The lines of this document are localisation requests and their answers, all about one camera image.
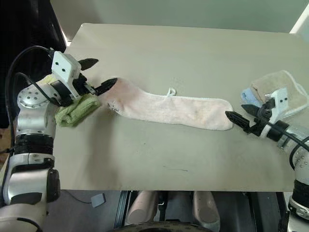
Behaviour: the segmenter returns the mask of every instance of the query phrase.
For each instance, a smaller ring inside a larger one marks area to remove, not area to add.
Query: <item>tabletop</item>
[[[66,53],[97,58],[93,86],[113,76],[166,95],[221,98],[265,74],[288,70],[309,88],[309,46],[285,33],[82,24]],[[309,110],[286,122],[309,127]],[[103,106],[75,128],[57,127],[55,168],[63,189],[291,191],[294,172],[276,143],[239,127],[213,131],[121,117]]]

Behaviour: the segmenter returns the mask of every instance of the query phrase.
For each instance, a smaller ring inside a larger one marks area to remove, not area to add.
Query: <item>green towel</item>
[[[56,79],[53,75],[47,75],[39,84],[51,83]],[[85,94],[79,100],[74,100],[73,104],[67,107],[60,107],[56,112],[56,124],[61,127],[73,127],[85,116],[100,107],[101,103],[96,95]]]

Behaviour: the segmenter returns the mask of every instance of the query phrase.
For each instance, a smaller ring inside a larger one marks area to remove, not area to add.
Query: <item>gray table surface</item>
[[[254,79],[288,70],[309,88],[309,46],[284,33],[83,24],[68,47],[97,58],[93,86],[112,76],[165,95],[222,98],[241,109]],[[288,123],[309,127],[306,109]],[[54,155],[64,189],[291,191],[288,156],[234,126],[212,131],[132,120],[101,107],[76,128],[57,127]]]

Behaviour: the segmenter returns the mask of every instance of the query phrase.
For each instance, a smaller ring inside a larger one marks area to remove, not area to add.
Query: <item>light blue towel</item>
[[[240,97],[246,104],[255,105],[257,107],[262,106],[262,103],[258,99],[256,99],[250,88],[244,89],[241,92]]]

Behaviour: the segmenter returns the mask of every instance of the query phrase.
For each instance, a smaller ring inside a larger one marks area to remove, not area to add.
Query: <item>folded towel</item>
[[[245,104],[255,105],[257,107],[261,107],[262,103],[259,101],[255,95],[252,93],[250,88],[244,89],[240,94],[241,99],[245,102]]]
[[[175,94],[172,88],[167,96],[151,94],[126,79],[117,78],[114,86],[99,98],[111,110],[132,119],[219,131],[232,128],[225,115],[225,111],[232,110],[228,101]]]
[[[47,75],[38,84],[50,84],[56,81],[51,74]],[[101,105],[96,95],[85,94],[79,100],[74,100],[73,104],[67,107],[59,107],[55,114],[56,124],[61,127],[76,126],[81,119],[93,112]]]
[[[255,97],[265,103],[266,95],[273,93],[280,88],[287,88],[289,107],[285,110],[281,118],[296,114],[308,106],[308,94],[304,88],[298,84],[292,75],[285,70],[270,73],[251,83],[251,91]]]

